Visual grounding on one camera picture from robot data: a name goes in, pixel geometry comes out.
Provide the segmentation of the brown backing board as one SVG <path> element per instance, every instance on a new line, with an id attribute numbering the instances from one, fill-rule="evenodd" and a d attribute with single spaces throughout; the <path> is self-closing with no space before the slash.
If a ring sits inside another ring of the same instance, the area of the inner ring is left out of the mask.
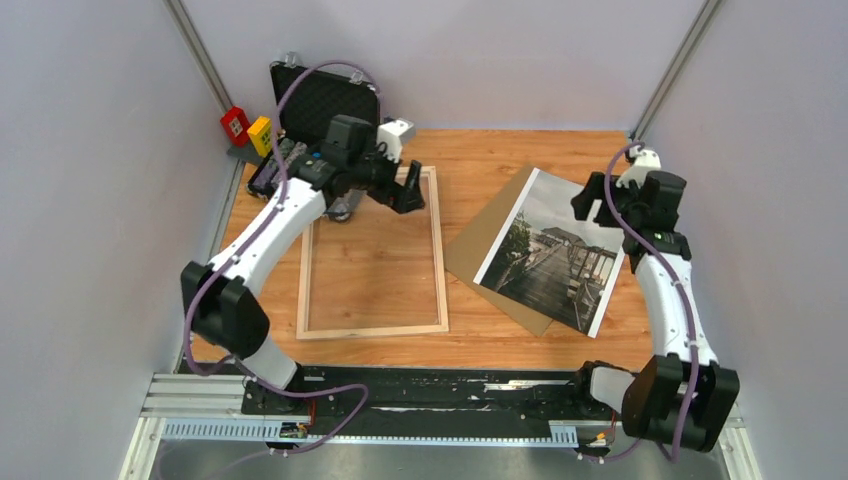
<path id="1" fill-rule="evenodd" d="M 525 165 L 489 199 L 481 211 L 444 248 L 446 269 L 465 283 L 489 304 L 503 312 L 532 335 L 540 337 L 553 320 L 510 298 L 500 295 L 474 282 L 490 247 L 507 220 L 514 203 L 535 169 Z"/>

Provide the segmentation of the black and white photo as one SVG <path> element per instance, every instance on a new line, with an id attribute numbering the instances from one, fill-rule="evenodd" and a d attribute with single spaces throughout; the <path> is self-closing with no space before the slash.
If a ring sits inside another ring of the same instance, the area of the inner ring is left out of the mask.
<path id="1" fill-rule="evenodd" d="M 533 167 L 473 282 L 597 336 L 624 261 L 623 232 L 575 217 L 582 186 Z"/>

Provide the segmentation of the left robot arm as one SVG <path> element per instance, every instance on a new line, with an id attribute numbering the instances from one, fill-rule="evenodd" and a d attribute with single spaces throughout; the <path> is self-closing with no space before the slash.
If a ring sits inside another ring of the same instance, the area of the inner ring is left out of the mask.
<path id="1" fill-rule="evenodd" d="M 236 240 L 207 263 L 184 267 L 184 342 L 200 337 L 223 348 L 267 383 L 268 400 L 279 411 L 298 411 L 307 389 L 295 379 L 298 363 L 272 339 L 259 303 L 264 284 L 295 239 L 352 190 L 398 214 L 422 209 L 420 163 L 397 179 L 403 146 L 414 135 L 414 124 L 402 118 L 375 125 L 333 117 L 320 142 L 283 165 L 277 190 Z"/>

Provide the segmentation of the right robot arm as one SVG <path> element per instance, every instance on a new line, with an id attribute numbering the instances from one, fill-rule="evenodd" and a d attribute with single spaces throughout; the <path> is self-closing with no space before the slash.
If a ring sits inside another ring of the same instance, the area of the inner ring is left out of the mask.
<path id="1" fill-rule="evenodd" d="M 677 230 L 683 178 L 652 171 L 622 181 L 594 172 L 571 201 L 586 220 L 619 227 L 623 250 L 642 290 L 651 323 L 653 355 L 637 373 L 602 361 L 578 371 L 571 403 L 584 417 L 614 410 L 625 434 L 671 448 L 713 449 L 740 390 L 736 371 L 720 366 L 700 323 L 691 289 L 692 253 Z"/>

